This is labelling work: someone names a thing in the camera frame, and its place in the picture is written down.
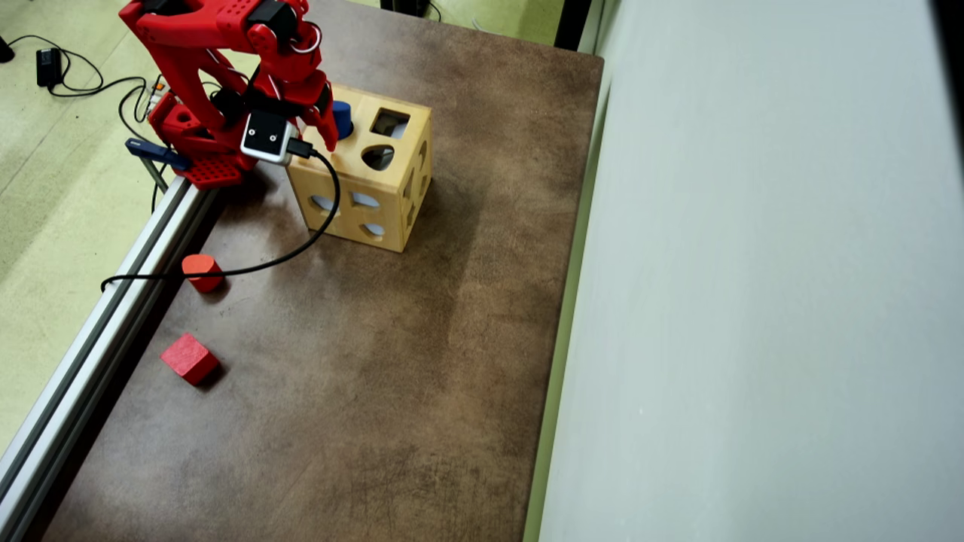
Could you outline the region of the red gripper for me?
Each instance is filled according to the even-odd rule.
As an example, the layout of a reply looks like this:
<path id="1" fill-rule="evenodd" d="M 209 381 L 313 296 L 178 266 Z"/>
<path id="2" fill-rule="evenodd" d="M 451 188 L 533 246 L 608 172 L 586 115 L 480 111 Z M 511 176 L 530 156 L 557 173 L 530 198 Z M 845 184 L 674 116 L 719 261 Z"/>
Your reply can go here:
<path id="1" fill-rule="evenodd" d="M 258 72 L 258 110 L 291 119 L 302 117 L 322 137 L 327 152 L 335 152 L 340 141 L 333 112 L 333 90 L 327 73 L 313 71 L 302 81 L 285 81 L 280 76 Z"/>

